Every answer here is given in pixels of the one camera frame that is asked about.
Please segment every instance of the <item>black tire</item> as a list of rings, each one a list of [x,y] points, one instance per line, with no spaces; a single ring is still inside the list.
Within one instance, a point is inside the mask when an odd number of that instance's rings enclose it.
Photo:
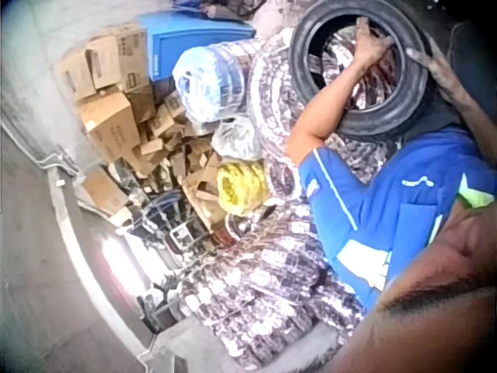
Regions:
[[[426,51],[426,41],[401,11],[381,0],[317,2],[306,11],[294,31],[290,45],[290,73],[294,89],[300,99],[308,103],[320,89],[315,79],[322,79],[322,76],[309,72],[308,54],[321,57],[325,38],[344,26],[350,26],[358,16],[367,17],[372,26],[394,38],[399,82],[397,89],[381,105],[348,110],[338,132],[360,141],[380,141],[404,134],[412,127],[428,81],[428,72],[405,55],[407,47]]]

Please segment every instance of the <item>rubber tire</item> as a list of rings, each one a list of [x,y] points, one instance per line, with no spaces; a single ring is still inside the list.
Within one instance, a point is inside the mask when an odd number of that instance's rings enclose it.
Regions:
[[[416,110],[422,110],[419,106],[428,81],[428,72],[405,55],[405,48],[426,52],[428,44],[414,24],[386,2],[323,0],[310,7],[297,25],[290,45],[289,62],[294,89],[306,104],[318,94],[319,87],[308,69],[309,47],[322,25],[332,19],[340,22],[338,18],[343,16],[366,16],[371,24],[376,24],[392,36],[401,72],[397,89],[385,103],[365,110],[347,111],[338,132],[360,141],[381,141],[404,134],[415,123]]]

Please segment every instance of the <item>yellow plastic bag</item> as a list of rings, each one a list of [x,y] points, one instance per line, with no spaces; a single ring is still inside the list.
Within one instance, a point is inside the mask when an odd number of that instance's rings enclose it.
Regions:
[[[263,167],[257,162],[222,165],[217,173],[219,205],[230,214],[244,216],[269,198]]]

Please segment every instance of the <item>stack of cardboard boxes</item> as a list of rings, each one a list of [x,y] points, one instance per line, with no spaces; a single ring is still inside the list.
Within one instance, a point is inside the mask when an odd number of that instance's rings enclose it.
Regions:
[[[151,199],[183,185],[208,228],[224,218],[217,205],[218,158],[210,141],[195,137],[176,91],[158,107],[154,103],[142,26],[132,22],[101,30],[85,48],[67,53],[59,68],[86,133],[107,162],[124,159]],[[110,215],[122,214],[129,203],[101,167],[83,187]]]

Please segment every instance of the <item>hand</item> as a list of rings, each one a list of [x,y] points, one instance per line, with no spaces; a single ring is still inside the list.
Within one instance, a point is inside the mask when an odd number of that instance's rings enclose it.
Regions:
[[[392,37],[381,39],[371,35],[369,20],[366,17],[357,19],[354,63],[359,64],[364,72],[376,64],[392,45],[394,45]]]
[[[405,53],[413,61],[428,69],[439,86],[440,94],[447,102],[459,106],[468,100],[469,95],[435,40],[430,36],[427,37],[432,48],[433,57],[411,48],[407,48]]]

